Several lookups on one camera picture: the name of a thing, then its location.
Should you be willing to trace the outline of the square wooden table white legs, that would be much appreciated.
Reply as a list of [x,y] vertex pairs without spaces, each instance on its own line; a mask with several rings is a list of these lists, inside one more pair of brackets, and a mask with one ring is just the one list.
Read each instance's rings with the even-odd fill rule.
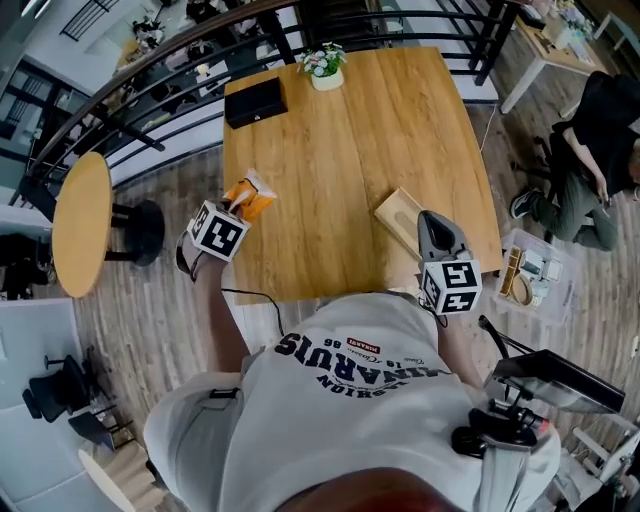
[[275,192],[233,259],[245,302],[408,286],[417,263],[376,219],[395,190],[454,221],[481,269],[502,264],[487,171],[449,69],[434,47],[350,53],[341,87],[320,92],[296,65],[227,83],[278,79],[285,113],[223,136],[226,186],[255,170]]

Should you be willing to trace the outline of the round wooden lid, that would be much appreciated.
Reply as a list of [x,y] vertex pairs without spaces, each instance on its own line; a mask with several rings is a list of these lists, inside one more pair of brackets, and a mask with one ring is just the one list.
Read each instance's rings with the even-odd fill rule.
[[530,306],[533,303],[533,290],[528,279],[518,277],[511,285],[510,297],[521,306]]

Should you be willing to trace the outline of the orange snack packet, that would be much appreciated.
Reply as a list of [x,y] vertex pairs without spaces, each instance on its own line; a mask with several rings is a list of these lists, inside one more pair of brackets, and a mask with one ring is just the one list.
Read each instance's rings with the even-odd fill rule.
[[222,204],[227,212],[251,224],[276,198],[277,194],[251,168],[224,193]]

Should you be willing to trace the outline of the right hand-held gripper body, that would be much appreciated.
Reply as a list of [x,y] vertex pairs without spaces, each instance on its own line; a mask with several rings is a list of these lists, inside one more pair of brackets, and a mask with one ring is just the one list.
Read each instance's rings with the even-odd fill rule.
[[420,289],[425,304],[437,315],[472,311],[482,292],[480,262],[472,260],[420,261]]

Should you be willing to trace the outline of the pastel flower bouquet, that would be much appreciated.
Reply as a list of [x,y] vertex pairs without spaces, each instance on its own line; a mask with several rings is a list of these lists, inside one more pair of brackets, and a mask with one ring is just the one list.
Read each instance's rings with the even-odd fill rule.
[[576,0],[556,0],[556,8],[576,37],[586,41],[593,39],[594,22],[578,8]]

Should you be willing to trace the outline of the black rectangular box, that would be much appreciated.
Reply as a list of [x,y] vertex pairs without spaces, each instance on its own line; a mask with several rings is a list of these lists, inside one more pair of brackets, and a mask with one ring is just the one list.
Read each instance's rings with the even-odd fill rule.
[[284,88],[278,77],[230,93],[224,99],[224,117],[232,129],[242,128],[287,111]]

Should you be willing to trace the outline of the person's right forearm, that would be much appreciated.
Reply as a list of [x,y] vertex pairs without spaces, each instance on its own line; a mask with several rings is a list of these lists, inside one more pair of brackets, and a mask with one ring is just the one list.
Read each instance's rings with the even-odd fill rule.
[[438,354],[464,384],[478,390],[484,388],[484,382],[473,362],[460,316],[448,316],[445,327],[438,325]]

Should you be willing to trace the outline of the wooden divided organizer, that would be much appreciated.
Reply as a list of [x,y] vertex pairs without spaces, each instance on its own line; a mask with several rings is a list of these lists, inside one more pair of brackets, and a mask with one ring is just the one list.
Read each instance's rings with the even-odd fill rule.
[[509,252],[507,267],[505,270],[504,278],[500,288],[499,294],[503,297],[507,297],[511,293],[512,285],[519,270],[519,262],[521,258],[521,249],[517,246],[512,246]]

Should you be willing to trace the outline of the person's grey printed shirt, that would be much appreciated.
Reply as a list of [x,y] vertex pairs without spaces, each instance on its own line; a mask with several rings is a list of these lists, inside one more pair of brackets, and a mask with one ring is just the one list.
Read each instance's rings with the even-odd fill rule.
[[190,512],[277,512],[374,469],[405,472],[462,512],[527,512],[559,468],[558,434],[528,455],[455,452],[478,394],[438,355],[436,326],[394,294],[335,300],[239,371],[166,395],[144,427],[151,462]]

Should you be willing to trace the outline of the round wooden table black base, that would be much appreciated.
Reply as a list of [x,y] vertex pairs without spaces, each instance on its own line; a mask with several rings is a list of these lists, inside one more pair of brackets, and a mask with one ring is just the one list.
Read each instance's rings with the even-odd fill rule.
[[75,162],[56,199],[52,230],[55,271],[69,296],[91,292],[106,262],[150,265],[164,238],[164,215],[156,202],[124,206],[114,201],[101,154],[87,152]]

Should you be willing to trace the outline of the wooden top table white legs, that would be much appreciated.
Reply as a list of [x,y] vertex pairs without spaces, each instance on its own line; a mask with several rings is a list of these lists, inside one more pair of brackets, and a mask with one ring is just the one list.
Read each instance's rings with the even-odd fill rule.
[[544,42],[542,31],[527,25],[520,17],[516,18],[516,26],[533,51],[534,58],[501,104],[502,114],[508,114],[513,109],[545,67],[560,68],[584,76],[589,76],[595,71],[607,72],[602,61],[587,43],[583,43],[582,47],[590,58],[589,63],[581,61],[571,49],[557,49]]

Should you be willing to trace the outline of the clear plastic storage bin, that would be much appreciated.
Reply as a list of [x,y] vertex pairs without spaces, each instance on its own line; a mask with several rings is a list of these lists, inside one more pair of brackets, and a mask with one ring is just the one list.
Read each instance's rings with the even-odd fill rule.
[[[528,279],[534,294],[533,303],[527,307],[515,303],[510,295],[503,297],[499,294],[512,246],[521,249],[519,270],[515,279]],[[503,237],[502,248],[503,266],[498,273],[493,291],[496,305],[503,310],[511,309],[550,325],[563,324],[580,287],[579,264],[575,258],[521,229],[514,229]],[[544,261],[550,259],[559,260],[563,266],[562,278],[558,283],[541,279]]]

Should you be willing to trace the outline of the black metal railing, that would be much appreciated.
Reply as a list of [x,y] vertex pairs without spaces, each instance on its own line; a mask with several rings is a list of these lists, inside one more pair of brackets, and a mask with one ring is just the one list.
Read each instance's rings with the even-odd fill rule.
[[102,154],[120,184],[218,145],[225,85],[300,61],[327,43],[345,52],[435,47],[462,98],[488,103],[484,84],[518,13],[516,0],[196,0],[204,7],[169,39],[136,45],[113,78],[39,128],[12,206],[56,194],[84,153]]

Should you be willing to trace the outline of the beige ribbed side table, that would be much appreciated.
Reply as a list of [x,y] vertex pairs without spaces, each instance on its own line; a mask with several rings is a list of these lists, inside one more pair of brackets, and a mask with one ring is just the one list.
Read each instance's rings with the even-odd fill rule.
[[147,452],[135,440],[114,451],[87,441],[78,457],[90,479],[121,512],[151,512],[166,496],[147,468]]

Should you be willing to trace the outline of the potted flowers white pot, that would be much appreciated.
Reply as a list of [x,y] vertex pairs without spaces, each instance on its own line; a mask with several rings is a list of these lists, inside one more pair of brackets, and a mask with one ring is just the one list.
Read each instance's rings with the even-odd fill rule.
[[346,62],[346,52],[341,45],[325,42],[317,50],[304,54],[299,69],[310,77],[317,91],[325,92],[343,85],[342,66]]

